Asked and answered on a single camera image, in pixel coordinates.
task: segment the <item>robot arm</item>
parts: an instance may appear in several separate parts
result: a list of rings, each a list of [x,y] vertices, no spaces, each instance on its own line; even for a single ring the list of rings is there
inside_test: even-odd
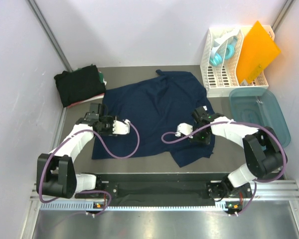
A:
[[[240,124],[221,114],[209,115],[206,108],[199,107],[193,113],[195,125],[181,123],[177,127],[176,136],[189,135],[196,129],[214,122],[228,123],[216,124],[199,131],[190,137],[191,141],[209,144],[211,135],[224,137],[244,149],[246,163],[227,175],[222,181],[222,187],[230,193],[252,180],[261,179],[283,165],[283,157],[278,145],[264,131]],[[273,135],[274,130],[265,127]]]
[[[63,142],[68,140],[53,156],[48,165],[42,184],[42,194],[54,197],[71,198],[75,193],[96,188],[97,176],[94,174],[75,174],[73,163],[84,146],[94,138],[92,131],[99,135],[128,134],[130,132],[129,121],[121,122],[117,116],[105,116],[104,105],[91,104],[89,112],[84,118],[80,118],[74,125],[70,134]],[[53,152],[41,154],[37,161],[36,190],[39,192],[39,184],[44,166]]]

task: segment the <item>transparent plastic container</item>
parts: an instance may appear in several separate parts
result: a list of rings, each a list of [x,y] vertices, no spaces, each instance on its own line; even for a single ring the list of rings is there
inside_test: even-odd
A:
[[[273,93],[263,88],[238,88],[229,95],[230,107],[235,121],[256,123],[274,129],[285,148],[291,137]]]

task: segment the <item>orange board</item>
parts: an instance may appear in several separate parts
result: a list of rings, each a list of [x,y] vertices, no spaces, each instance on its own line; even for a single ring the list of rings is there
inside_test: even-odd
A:
[[[239,84],[248,84],[280,54],[281,50],[260,22],[256,22],[244,38],[236,74]]]

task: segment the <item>white plastic basket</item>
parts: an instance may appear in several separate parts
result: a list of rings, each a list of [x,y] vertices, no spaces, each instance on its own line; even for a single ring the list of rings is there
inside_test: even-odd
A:
[[[272,39],[275,38],[275,34],[270,26],[264,26]],[[237,35],[237,43],[235,45],[234,56],[228,60],[224,60],[222,64],[217,67],[212,66],[209,63],[210,51],[213,47],[213,40],[222,36],[226,32],[232,31],[234,28],[212,27],[208,30],[206,44],[203,52],[203,57],[200,64],[202,73],[202,79],[204,87],[207,91],[208,97],[228,97],[230,92],[239,87],[262,87],[268,88],[268,82],[262,72],[249,86],[239,86],[236,68],[243,45],[244,36],[249,32],[251,26],[242,26]],[[225,42],[217,51],[224,59],[227,48],[227,42]]]

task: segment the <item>navy blue cloth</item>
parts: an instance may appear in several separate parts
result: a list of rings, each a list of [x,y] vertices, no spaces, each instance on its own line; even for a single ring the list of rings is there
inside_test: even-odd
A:
[[[165,132],[176,132],[180,123],[193,125],[191,113],[199,106],[207,106],[208,112],[214,111],[206,97],[205,88],[190,73],[182,71],[156,71],[160,76],[139,83],[107,90],[103,103],[109,115],[129,119],[140,133],[140,146],[133,157],[156,155],[169,151],[176,163],[183,167],[199,158],[209,158],[212,154],[215,137],[210,145],[190,143],[184,140],[175,144],[165,144],[161,136]],[[127,135],[103,136],[105,144],[116,156],[130,154],[136,146],[137,137],[133,128]],[[167,135],[165,140],[177,139]],[[111,158],[96,138],[92,159]]]

